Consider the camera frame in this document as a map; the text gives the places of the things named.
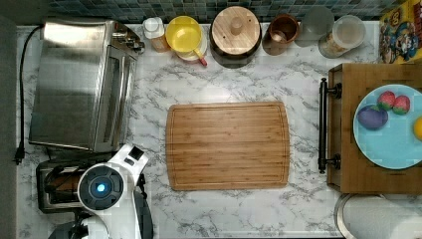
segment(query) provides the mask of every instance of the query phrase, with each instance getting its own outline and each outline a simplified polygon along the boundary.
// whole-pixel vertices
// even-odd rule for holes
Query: marble countertop
[[[128,142],[140,146],[150,162],[145,168],[148,203],[155,238],[198,237],[338,237],[333,219],[339,193],[317,170],[318,87],[332,67],[346,62],[373,63],[377,57],[377,23],[366,22],[363,44],[334,60],[317,45],[292,44],[280,56],[262,47],[240,69],[218,65],[209,52],[208,67],[187,64],[172,52],[155,53],[147,40],[137,62]],[[139,25],[129,26],[140,33]],[[268,24],[263,24],[263,31]],[[209,25],[203,26],[208,32]],[[18,28],[18,53],[32,28]],[[26,137],[38,77],[41,43],[34,38],[24,71]],[[281,101],[289,119],[291,164],[284,188],[254,190],[173,191],[165,158],[167,111],[176,104]],[[43,214],[38,209],[35,169],[47,160],[43,147],[26,145],[18,169],[18,237],[48,238],[55,226],[73,214]]]

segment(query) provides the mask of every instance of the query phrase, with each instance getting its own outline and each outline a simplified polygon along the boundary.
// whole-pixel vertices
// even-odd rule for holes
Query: light blue plate
[[[400,116],[388,111],[388,122],[378,130],[365,128],[357,120],[357,113],[367,105],[376,105],[378,97],[391,91],[396,97],[406,96],[410,100],[410,111]],[[359,104],[354,114],[353,132],[363,154],[373,163],[389,168],[403,169],[422,160],[422,141],[413,133],[413,124],[422,117],[422,95],[413,88],[402,85],[387,85],[373,90]]]

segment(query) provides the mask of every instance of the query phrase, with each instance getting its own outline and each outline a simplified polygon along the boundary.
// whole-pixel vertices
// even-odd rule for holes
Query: black tray handle
[[[325,173],[326,164],[330,163],[335,168],[340,169],[340,154],[336,154],[332,159],[326,159],[326,97],[328,94],[334,94],[336,99],[341,98],[341,83],[335,84],[334,88],[329,89],[326,78],[322,78],[319,84],[319,146],[317,165],[319,173]]]

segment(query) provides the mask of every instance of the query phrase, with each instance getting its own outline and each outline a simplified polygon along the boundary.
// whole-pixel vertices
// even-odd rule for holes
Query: blue light
[[[104,192],[106,190],[106,186],[104,184],[100,184],[97,186],[98,192]]]

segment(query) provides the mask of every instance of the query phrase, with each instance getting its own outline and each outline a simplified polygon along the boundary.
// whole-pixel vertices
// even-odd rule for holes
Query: cereal box
[[[408,0],[382,16],[379,57],[388,64],[422,64],[422,0]]]

